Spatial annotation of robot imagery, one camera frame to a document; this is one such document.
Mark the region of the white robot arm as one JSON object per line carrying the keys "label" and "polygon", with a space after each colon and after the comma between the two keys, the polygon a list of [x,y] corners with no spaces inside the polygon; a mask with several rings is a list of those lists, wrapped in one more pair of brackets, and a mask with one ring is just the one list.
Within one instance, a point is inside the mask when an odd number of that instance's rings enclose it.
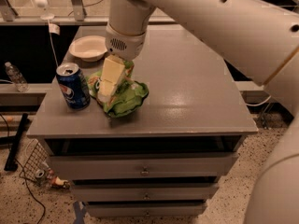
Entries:
{"label": "white robot arm", "polygon": [[293,116],[251,193],[244,224],[299,224],[299,15],[262,0],[110,0],[107,36],[134,59],[159,8]]}

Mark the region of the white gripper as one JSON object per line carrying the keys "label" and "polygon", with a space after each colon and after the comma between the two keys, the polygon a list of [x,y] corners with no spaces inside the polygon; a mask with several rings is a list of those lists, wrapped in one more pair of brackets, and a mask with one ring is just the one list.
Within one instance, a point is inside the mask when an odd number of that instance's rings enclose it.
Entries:
{"label": "white gripper", "polygon": [[105,58],[102,67],[97,93],[97,99],[100,102],[106,103],[111,99],[125,74],[128,77],[132,76],[135,66],[132,60],[140,54],[145,38],[145,33],[142,35],[123,35],[115,31],[109,24],[107,25],[106,47],[107,51],[113,55]]}

